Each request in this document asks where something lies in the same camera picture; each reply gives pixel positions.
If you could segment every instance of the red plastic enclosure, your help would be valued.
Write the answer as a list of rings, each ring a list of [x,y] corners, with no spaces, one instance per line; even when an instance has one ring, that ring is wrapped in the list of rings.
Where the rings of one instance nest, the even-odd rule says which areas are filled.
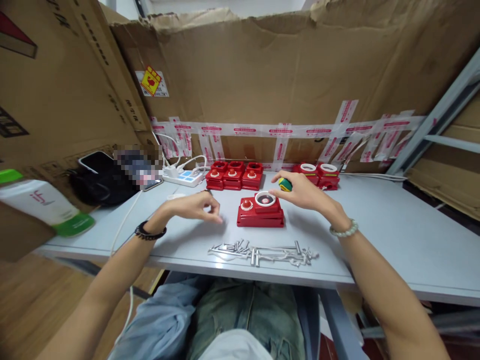
[[[223,177],[227,171],[228,163],[225,161],[215,161],[210,171],[205,175],[206,188],[209,190],[223,190]]]
[[[279,199],[276,198],[271,206],[265,207],[256,203],[255,196],[243,197],[238,207],[236,225],[249,228],[283,228],[284,211]]]
[[[318,188],[323,191],[338,190],[340,182],[340,172],[337,171],[325,171],[321,168],[322,163],[319,163],[316,167],[316,171],[319,177]]]
[[[258,162],[215,161],[206,174],[206,188],[209,190],[260,190],[264,167]]]
[[[260,190],[264,167],[258,162],[249,162],[241,178],[241,188],[246,190]]]
[[[312,170],[302,169],[303,164],[310,165],[314,168],[312,168]],[[318,176],[318,173],[317,173],[317,167],[315,167],[314,165],[311,165],[307,162],[302,162],[301,164],[294,165],[292,171],[294,173],[305,174],[306,178],[308,180],[310,180],[314,185],[318,185],[318,183],[319,183],[319,176]]]

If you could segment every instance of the metal shelf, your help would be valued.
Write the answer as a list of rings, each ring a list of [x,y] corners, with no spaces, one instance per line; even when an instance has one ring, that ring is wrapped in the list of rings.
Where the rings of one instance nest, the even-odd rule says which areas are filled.
[[[441,136],[480,89],[480,48],[433,108],[400,155],[386,172],[403,175],[434,143],[478,153],[479,144]]]
[[[480,144],[476,142],[459,140],[452,137],[441,136],[441,135],[427,135],[424,137],[424,139],[432,143],[442,144],[452,148],[462,149],[462,150],[470,151],[472,153],[480,154]]]

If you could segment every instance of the power strip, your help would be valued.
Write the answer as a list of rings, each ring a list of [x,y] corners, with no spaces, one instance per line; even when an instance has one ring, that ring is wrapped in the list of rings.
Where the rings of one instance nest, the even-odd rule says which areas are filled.
[[[199,172],[192,176],[191,170],[185,170],[181,174],[178,174],[178,177],[170,177],[166,174],[166,171],[163,171],[163,180],[169,183],[175,183],[180,185],[185,185],[190,188],[196,187],[202,182],[204,175]]]

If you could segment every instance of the white table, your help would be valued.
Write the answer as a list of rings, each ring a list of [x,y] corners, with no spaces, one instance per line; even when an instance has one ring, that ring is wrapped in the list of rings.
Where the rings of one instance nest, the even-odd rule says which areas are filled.
[[[263,190],[275,188],[272,172],[264,174]],[[148,218],[168,195],[193,194],[195,188],[165,182],[140,195],[119,234],[116,248],[125,243],[135,227]],[[240,198],[251,190],[213,191],[219,201],[223,225],[185,220],[168,223],[167,234],[157,241],[148,266],[197,274],[295,284],[314,288],[354,287],[336,238],[319,214],[281,200],[284,228],[237,227]],[[480,306],[480,238],[428,204],[390,181],[342,175],[340,189],[328,193],[346,213],[356,219],[361,231],[405,279],[422,300]],[[97,224],[73,239],[55,237],[38,249],[51,258],[106,261],[115,233],[135,196],[114,210],[93,213]],[[249,240],[253,246],[310,247],[320,253],[311,266],[299,268],[287,262],[224,261],[208,254],[213,245]]]

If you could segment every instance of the smartphone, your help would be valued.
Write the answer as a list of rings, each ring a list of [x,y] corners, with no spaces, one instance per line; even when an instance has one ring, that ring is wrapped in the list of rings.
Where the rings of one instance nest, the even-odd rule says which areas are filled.
[[[146,187],[143,189],[143,191],[148,191],[150,189],[153,189],[154,187],[156,187],[157,185],[160,185],[163,182],[164,182],[163,179],[149,180],[148,183],[146,184]]]
[[[78,159],[83,167],[95,174],[108,172],[115,166],[115,161],[103,151],[95,151]]]
[[[153,189],[164,182],[155,166],[139,150],[118,150],[115,158],[123,171],[143,191]]]

